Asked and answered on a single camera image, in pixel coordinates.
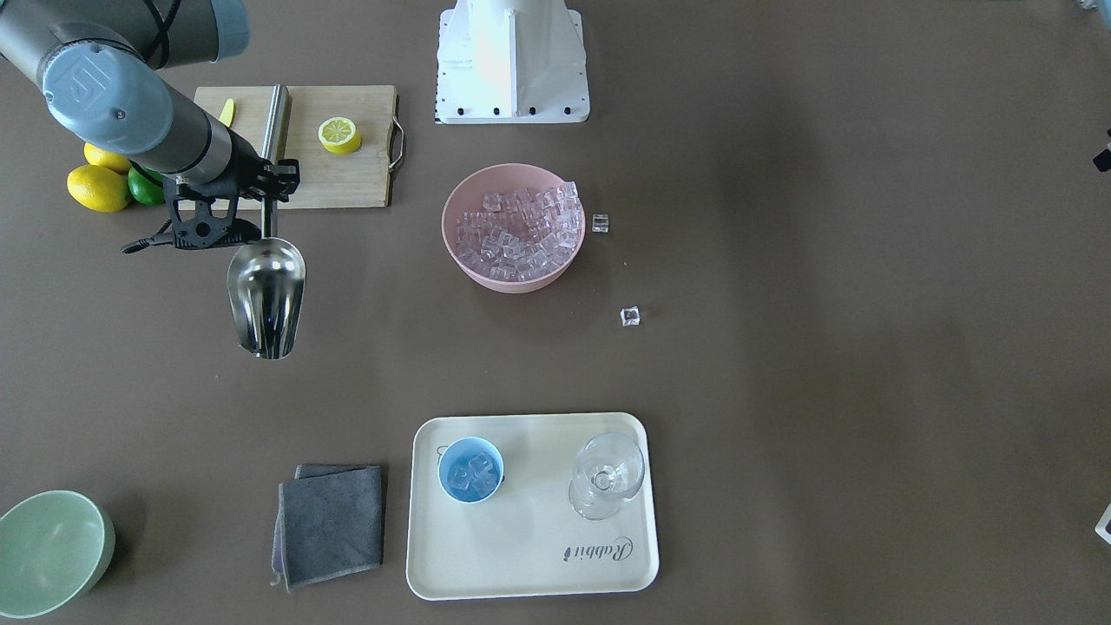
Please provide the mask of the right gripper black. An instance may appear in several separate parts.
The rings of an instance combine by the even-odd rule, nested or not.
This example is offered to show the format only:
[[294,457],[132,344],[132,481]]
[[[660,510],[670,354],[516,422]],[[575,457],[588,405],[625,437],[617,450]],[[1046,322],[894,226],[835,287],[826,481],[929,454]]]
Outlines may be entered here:
[[300,187],[300,162],[276,162],[251,155],[236,155],[214,181],[187,181],[166,175],[163,191],[174,228],[230,228],[240,199],[260,201],[271,209],[287,202]]

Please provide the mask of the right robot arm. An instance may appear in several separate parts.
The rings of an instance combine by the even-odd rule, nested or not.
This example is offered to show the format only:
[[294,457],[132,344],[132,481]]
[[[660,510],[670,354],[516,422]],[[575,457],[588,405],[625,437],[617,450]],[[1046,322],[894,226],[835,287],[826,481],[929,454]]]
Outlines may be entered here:
[[250,41],[241,1],[4,1],[3,58],[41,91],[56,121],[86,142],[69,193],[114,213],[163,201],[183,246],[254,240],[241,198],[266,208],[298,185],[293,160],[256,153],[159,70],[219,61]]

